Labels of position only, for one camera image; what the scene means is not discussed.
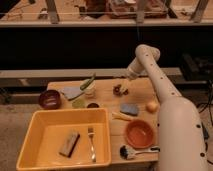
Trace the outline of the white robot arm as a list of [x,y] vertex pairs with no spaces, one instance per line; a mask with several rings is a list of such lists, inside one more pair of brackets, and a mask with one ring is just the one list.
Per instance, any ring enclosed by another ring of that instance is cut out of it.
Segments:
[[158,48],[141,44],[127,68],[127,78],[146,71],[160,102],[157,171],[208,171],[204,135],[198,109],[177,90],[161,68]]

